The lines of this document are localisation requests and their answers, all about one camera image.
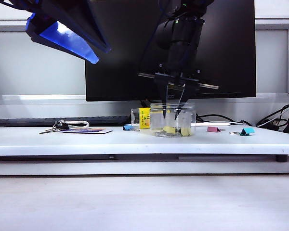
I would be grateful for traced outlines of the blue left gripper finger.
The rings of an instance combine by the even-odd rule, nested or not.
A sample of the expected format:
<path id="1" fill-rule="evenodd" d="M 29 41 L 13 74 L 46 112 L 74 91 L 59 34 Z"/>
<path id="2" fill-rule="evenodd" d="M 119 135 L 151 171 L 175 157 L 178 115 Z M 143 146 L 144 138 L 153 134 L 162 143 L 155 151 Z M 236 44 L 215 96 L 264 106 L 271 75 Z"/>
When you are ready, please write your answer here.
<path id="1" fill-rule="evenodd" d="M 47 14 L 90 45 L 105 53 L 111 51 L 88 0 L 48 0 Z"/>
<path id="2" fill-rule="evenodd" d="M 33 13 L 27 20 L 26 33 L 35 43 L 69 53 L 93 64 L 99 61 L 82 37 L 51 17 Z"/>

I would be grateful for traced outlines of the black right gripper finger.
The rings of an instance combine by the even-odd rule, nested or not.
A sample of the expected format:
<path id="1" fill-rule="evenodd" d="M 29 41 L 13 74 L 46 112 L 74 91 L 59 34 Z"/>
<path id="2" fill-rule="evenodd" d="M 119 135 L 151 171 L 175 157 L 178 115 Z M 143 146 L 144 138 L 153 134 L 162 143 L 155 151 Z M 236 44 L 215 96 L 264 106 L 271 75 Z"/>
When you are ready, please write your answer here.
<path id="1" fill-rule="evenodd" d="M 161 97 L 163 117 L 166 118 L 167 113 L 167 99 L 168 99 L 168 81 L 156 80 L 157 89 Z"/>
<path id="2" fill-rule="evenodd" d="M 184 90 L 181 94 L 181 97 L 179 99 L 179 103 L 177 105 L 177 110 L 175 113 L 175 117 L 174 119 L 176 120 L 179 113 L 182 110 L 182 107 L 185 106 L 185 104 L 187 103 L 187 101 L 190 99 L 191 96 L 193 96 L 195 94 L 195 92 L 198 90 L 198 84 L 185 84 Z"/>

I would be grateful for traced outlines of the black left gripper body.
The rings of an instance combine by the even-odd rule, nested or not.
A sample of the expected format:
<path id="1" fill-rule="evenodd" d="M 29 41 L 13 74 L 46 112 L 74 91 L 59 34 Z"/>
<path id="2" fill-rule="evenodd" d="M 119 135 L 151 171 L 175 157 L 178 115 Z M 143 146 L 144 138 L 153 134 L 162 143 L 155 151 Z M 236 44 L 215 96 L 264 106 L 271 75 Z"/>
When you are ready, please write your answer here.
<path id="1" fill-rule="evenodd" d="M 12 4 L 19 10 L 31 12 L 27 19 L 26 32 L 42 33 L 56 21 L 43 9 L 42 0 L 13 0 Z"/>

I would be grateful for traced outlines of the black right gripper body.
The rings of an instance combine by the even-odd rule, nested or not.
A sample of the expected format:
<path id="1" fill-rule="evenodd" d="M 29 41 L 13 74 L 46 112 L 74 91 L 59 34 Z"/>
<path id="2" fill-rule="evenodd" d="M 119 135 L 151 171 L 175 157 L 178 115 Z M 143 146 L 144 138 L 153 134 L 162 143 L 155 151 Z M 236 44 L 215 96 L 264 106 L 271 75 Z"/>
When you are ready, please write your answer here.
<path id="1" fill-rule="evenodd" d="M 200 69 L 192 69 L 198 45 L 197 40 L 172 42 L 167 61 L 160 63 L 157 71 L 152 74 L 139 72 L 137 76 L 154 80 L 160 90 L 167 90 L 170 87 L 179 90 L 198 88 L 218 90 L 219 86 L 206 83 L 197 76 L 201 73 Z"/>

